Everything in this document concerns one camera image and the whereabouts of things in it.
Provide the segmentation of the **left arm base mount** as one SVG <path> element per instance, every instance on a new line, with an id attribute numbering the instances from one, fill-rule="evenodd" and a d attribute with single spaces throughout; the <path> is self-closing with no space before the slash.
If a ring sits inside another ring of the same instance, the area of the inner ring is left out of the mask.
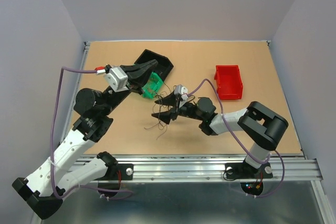
<path id="1" fill-rule="evenodd" d="M 108 190 L 120 190 L 121 183 L 133 179 L 134 165 L 131 163 L 117 164 L 109 168 L 107 173 L 97 179 L 98 188 Z"/>

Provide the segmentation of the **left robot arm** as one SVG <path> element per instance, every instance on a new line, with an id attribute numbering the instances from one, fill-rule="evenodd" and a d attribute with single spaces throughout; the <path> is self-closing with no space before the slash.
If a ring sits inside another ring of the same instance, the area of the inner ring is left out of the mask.
<path id="1" fill-rule="evenodd" d="M 158 65 L 155 59 L 131 66 L 97 67 L 78 70 L 62 67 L 61 71 L 102 75 L 108 87 L 103 91 L 83 88 L 78 91 L 74 110 L 79 118 L 58 147 L 50 146 L 50 155 L 33 173 L 14 180 L 12 187 L 42 220 L 55 214 L 64 200 L 76 189 L 89 188 L 99 178 L 121 180 L 118 161 L 101 152 L 82 167 L 70 168 L 89 148 L 107 133 L 113 119 L 109 114 L 132 92 L 143 94 L 143 87 Z"/>

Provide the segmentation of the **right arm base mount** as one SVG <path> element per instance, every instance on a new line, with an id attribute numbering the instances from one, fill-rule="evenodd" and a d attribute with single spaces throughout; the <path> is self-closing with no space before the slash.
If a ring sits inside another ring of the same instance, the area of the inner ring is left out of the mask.
<path id="1" fill-rule="evenodd" d="M 223 179 L 233 182 L 236 180 L 245 180 L 240 186 L 248 195 L 260 196 L 264 189 L 264 179 L 273 178 L 270 164 L 263 164 L 259 168 L 254 168 L 245 162 L 225 164 Z"/>

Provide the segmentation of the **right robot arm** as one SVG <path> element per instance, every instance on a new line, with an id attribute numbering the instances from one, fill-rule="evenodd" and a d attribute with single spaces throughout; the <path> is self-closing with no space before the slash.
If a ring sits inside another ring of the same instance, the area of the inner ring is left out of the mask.
<path id="1" fill-rule="evenodd" d="M 232 133 L 246 151 L 241 170 L 248 177 L 260 172 L 260 167 L 267 163 L 270 152 L 276 150 L 288 128 L 285 118 L 257 101 L 231 113 L 216 113 L 215 105 L 207 97 L 192 103 L 182 101 L 180 95 L 170 94 L 155 103 L 170 107 L 165 112 L 152 113 L 154 118 L 165 124 L 182 116 L 199 120 L 199 128 L 208 136 Z"/>

